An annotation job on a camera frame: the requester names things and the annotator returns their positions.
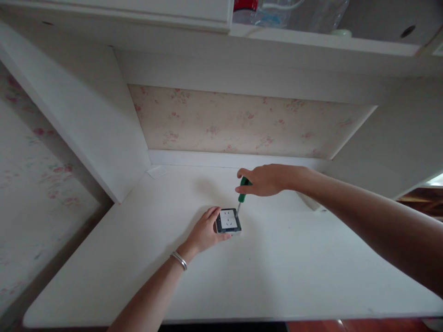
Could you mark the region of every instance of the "person's right hand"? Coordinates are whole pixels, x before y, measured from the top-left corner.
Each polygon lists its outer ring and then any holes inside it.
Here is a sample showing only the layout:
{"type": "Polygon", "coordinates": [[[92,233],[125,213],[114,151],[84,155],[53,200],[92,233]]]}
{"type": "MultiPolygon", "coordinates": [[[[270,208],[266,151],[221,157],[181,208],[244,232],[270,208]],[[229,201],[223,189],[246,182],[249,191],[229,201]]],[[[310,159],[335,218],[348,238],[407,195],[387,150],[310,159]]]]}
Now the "person's right hand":
{"type": "Polygon", "coordinates": [[[237,177],[246,177],[252,185],[235,188],[239,194],[253,194],[257,196],[272,196],[285,189],[293,189],[297,172],[303,169],[300,166],[271,164],[254,168],[249,171],[240,168],[237,177]]]}

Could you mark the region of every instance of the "round hole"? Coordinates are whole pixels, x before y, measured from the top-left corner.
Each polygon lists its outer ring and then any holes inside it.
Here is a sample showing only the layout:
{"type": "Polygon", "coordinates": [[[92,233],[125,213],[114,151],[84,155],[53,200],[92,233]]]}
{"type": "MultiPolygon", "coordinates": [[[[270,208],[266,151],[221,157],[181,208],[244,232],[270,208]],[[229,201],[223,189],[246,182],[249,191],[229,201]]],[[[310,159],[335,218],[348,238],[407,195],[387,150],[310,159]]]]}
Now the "round hole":
{"type": "Polygon", "coordinates": [[[402,34],[400,35],[400,38],[404,38],[409,36],[413,31],[415,30],[415,25],[411,25],[409,28],[406,28],[402,34]]]}

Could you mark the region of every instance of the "plastic bottle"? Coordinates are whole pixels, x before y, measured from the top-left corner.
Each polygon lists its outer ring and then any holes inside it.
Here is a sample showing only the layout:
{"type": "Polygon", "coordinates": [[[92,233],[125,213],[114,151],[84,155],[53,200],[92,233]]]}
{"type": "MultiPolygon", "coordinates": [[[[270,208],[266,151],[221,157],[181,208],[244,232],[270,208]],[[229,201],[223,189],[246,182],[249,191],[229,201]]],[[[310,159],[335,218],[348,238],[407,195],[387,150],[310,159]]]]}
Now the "plastic bottle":
{"type": "Polygon", "coordinates": [[[257,6],[258,0],[235,0],[232,22],[248,25],[254,24],[257,6]]]}
{"type": "Polygon", "coordinates": [[[318,0],[308,31],[329,34],[337,29],[349,0],[318,0]]]}
{"type": "Polygon", "coordinates": [[[285,29],[291,13],[305,0],[263,0],[259,2],[254,25],[285,29]]]}

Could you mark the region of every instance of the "hand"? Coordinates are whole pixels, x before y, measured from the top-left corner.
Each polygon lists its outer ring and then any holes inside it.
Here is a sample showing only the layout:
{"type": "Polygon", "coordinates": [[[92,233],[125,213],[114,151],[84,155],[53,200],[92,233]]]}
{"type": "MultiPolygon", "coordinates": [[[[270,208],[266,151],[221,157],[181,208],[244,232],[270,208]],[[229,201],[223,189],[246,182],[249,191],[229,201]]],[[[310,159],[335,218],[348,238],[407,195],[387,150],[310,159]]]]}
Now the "hand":
{"type": "Polygon", "coordinates": [[[246,177],[252,185],[235,188],[239,194],[253,194],[257,196],[272,196],[285,189],[293,189],[298,174],[307,170],[305,167],[271,164],[254,168],[249,171],[241,168],[237,177],[246,177]]]}
{"type": "Polygon", "coordinates": [[[203,213],[186,241],[177,249],[186,262],[190,261],[196,254],[209,249],[220,241],[231,238],[231,234],[217,234],[214,231],[214,223],[220,211],[220,207],[211,207],[203,213]]]}

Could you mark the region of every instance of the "cabinet door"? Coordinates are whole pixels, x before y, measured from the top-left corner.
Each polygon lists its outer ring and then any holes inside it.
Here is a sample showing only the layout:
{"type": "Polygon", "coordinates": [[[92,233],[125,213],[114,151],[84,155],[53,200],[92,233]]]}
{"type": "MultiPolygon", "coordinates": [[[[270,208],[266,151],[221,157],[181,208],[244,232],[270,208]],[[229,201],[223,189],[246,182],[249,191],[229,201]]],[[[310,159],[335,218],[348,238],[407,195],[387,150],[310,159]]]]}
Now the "cabinet door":
{"type": "Polygon", "coordinates": [[[0,4],[228,32],[233,0],[0,0],[0,4]]]}

